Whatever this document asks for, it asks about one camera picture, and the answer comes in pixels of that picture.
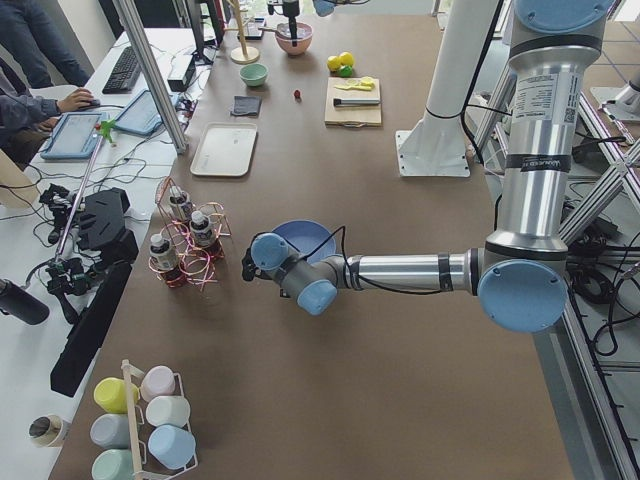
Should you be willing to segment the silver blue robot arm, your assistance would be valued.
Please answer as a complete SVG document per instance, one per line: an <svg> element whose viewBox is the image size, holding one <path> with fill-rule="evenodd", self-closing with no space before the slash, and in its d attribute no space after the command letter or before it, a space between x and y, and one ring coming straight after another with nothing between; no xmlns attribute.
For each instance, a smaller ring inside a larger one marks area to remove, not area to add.
<svg viewBox="0 0 640 480"><path fill-rule="evenodd" d="M464 173L464 117L502 5L457 1L436 60L423 117L397 135L404 176ZM462 254L328 256L312 262L283 237L254 236L242 276L275 282L318 315L341 289L408 295L465 290L498 325L537 332L561 316L567 246L559 227L585 70L600 56L608 1L517 1L507 71L515 77L496 226Z"/></svg>
<svg viewBox="0 0 640 480"><path fill-rule="evenodd" d="M302 39L302 30L298 27L297 17L301 14L301 6L299 0L267 0L267 12L274 15L276 9L281 9L281 15L286 18L286 22L279 24L275 33L278 37L290 40L293 46L298 44ZM334 1L334 0L313 0L312 6L315 13L320 17L330 15L337 6L341 5L360 5L363 1Z"/></svg>

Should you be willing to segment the person hand on mouse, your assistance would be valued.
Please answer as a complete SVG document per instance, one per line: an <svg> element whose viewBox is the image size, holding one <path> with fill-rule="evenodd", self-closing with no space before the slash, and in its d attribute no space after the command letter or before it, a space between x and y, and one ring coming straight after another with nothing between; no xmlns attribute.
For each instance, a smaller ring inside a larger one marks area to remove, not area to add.
<svg viewBox="0 0 640 480"><path fill-rule="evenodd" d="M65 98L57 100L56 106L61 113L78 111L90 107L95 100L93 94L85 88L77 88Z"/></svg>

